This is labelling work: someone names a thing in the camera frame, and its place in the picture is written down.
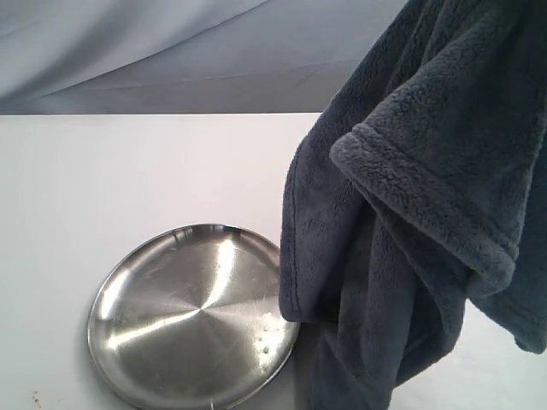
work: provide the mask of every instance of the metal plate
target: metal plate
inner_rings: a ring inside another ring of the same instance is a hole
[[[298,325],[278,307],[279,250],[224,225],[167,232],[109,275],[88,323],[106,383],[142,409],[230,408],[288,359]]]

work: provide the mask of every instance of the stainless steel plate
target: stainless steel plate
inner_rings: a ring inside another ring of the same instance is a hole
[[[133,251],[88,323],[91,357],[137,408],[230,408],[288,359],[298,326],[279,313],[279,251],[255,233],[195,225]]]

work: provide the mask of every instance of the gray fleece blanket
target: gray fleece blanket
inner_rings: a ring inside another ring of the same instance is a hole
[[[371,49],[285,186],[280,308],[322,325],[310,408],[388,408],[468,298],[545,350],[546,103],[544,0],[410,0]]]

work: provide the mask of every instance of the round metal dish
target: round metal dish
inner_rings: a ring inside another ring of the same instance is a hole
[[[140,409],[244,401],[289,358],[298,325],[278,307],[279,250],[259,235],[194,225],[150,240],[109,275],[91,308],[91,357]]]

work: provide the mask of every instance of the white table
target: white table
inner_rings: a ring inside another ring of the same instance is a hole
[[[85,321],[132,249],[198,222],[279,241],[286,169],[316,114],[0,117],[0,408],[127,410],[95,377]],[[302,408],[313,352],[241,410]],[[393,410],[534,410],[547,357],[469,308],[453,354],[396,390]]]

